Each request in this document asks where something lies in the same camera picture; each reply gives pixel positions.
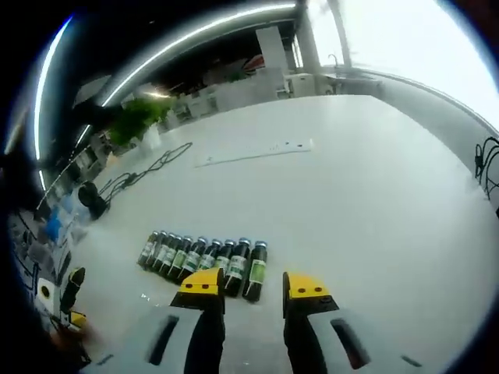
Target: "bright window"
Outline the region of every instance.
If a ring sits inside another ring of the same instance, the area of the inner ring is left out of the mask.
[[[329,3],[327,0],[309,0],[307,12],[320,65],[342,65],[342,45]]]
[[[473,42],[434,0],[340,0],[340,10],[355,67],[439,90],[499,130],[494,81]]]

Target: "power strip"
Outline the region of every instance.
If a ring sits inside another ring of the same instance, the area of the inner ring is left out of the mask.
[[[221,148],[212,154],[201,157],[196,163],[196,167],[221,164],[246,160],[248,158],[274,156],[276,154],[310,152],[313,149],[313,140],[286,140],[273,143],[257,143],[248,146],[231,149],[230,147]]]

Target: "white table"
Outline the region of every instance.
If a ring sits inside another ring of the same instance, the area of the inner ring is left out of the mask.
[[[312,138],[290,153],[195,168],[227,145]],[[281,276],[319,277],[428,372],[476,333],[499,285],[499,221],[461,161],[411,118],[363,96],[305,97],[221,113],[163,135],[97,177],[142,171],[164,150],[193,147],[112,201],[73,253],[87,279],[76,307],[113,345],[177,287],[136,259],[152,230],[269,243],[260,303],[228,300],[222,372],[290,372]]]

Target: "green label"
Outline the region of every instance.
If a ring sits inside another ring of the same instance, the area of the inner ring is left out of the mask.
[[[160,261],[163,261],[164,257],[166,256],[166,251],[168,250],[168,247],[164,244],[161,245],[161,249],[159,251],[159,255],[157,255],[157,259]]]
[[[200,262],[199,270],[211,269],[215,264],[215,258],[210,255],[203,255]]]
[[[262,261],[261,259],[254,259],[251,264],[251,271],[249,272],[249,281],[263,284],[265,278],[265,266],[265,261]]]
[[[186,261],[184,262],[183,268],[194,273],[197,269],[198,263],[200,263],[200,254],[196,252],[191,252],[187,256]]]
[[[182,268],[182,265],[184,264],[186,257],[187,254],[184,251],[178,251],[177,254],[175,255],[175,258],[173,259],[173,266]]]
[[[176,253],[176,249],[168,248],[163,259],[163,264],[166,266],[171,266]]]
[[[246,265],[246,259],[242,256],[233,256],[231,262],[228,265],[227,275],[229,277],[234,277],[242,279],[244,275],[244,267]]]
[[[221,256],[217,258],[217,261],[215,261],[214,267],[219,267],[220,269],[222,269],[225,275],[225,273],[227,273],[227,266],[228,266],[228,258]]]
[[[154,248],[154,243],[147,242],[147,244],[143,247],[142,255],[149,256],[149,254],[152,252],[153,248]]]

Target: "led light strip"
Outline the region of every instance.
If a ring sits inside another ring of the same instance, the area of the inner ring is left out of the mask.
[[[41,68],[40,79],[38,80],[37,86],[37,96],[35,97],[34,102],[34,150],[37,156],[37,160],[40,160],[40,144],[39,144],[39,135],[40,135],[40,108],[41,108],[41,95],[44,92],[45,80],[47,80],[48,67],[54,57],[55,49],[57,48],[59,41],[61,41],[61,37],[64,34],[66,27],[71,21],[72,17],[62,25],[61,29],[55,35],[54,40],[50,44],[50,48],[48,49],[47,56],[45,56],[44,64]]]
[[[41,187],[44,189],[44,191],[47,191],[47,188],[45,187],[44,173],[39,170],[38,175],[40,175]]]
[[[82,141],[83,137],[85,136],[85,134],[87,133],[87,131],[90,129],[90,125],[87,125],[87,127],[83,130],[83,132],[81,133],[80,137],[78,138],[78,140],[76,141],[76,145],[75,147],[78,146],[78,144],[80,144],[80,142]]]
[[[130,75],[128,75],[111,92],[111,94],[104,101],[104,103],[102,103],[102,107],[105,107],[109,103],[109,101],[118,93],[118,91],[120,91],[123,88],[123,86],[125,86],[126,83],[129,82],[140,70],[142,70],[147,65],[149,65],[150,63],[152,63],[152,61],[154,61],[159,56],[163,55],[166,51],[169,51],[174,46],[181,44],[183,41],[186,41],[186,40],[190,39],[191,37],[195,37],[196,35],[201,34],[204,31],[212,29],[212,28],[214,28],[214,27],[216,27],[218,25],[221,25],[223,23],[227,23],[227,22],[233,21],[234,19],[239,19],[239,18],[243,18],[243,17],[246,17],[246,16],[251,16],[253,14],[262,13],[262,12],[271,12],[271,11],[275,11],[275,10],[292,9],[292,8],[295,8],[295,6],[296,6],[295,4],[280,4],[280,5],[268,5],[268,6],[263,6],[263,7],[256,8],[256,9],[246,10],[245,12],[239,12],[239,13],[236,13],[236,14],[234,14],[232,16],[221,18],[221,19],[218,19],[218,20],[216,20],[216,21],[214,21],[212,23],[208,23],[207,25],[205,25],[205,26],[203,26],[203,27],[201,27],[201,28],[199,28],[197,30],[194,30],[194,31],[192,31],[190,33],[188,33],[187,35],[184,35],[183,37],[179,38],[178,40],[174,41],[173,43],[170,43],[169,45],[167,45],[166,47],[164,47],[163,49],[161,49],[158,53],[156,53],[152,57],[148,58],[145,62],[143,62],[142,65],[140,65],[137,69],[133,70],[130,73]]]

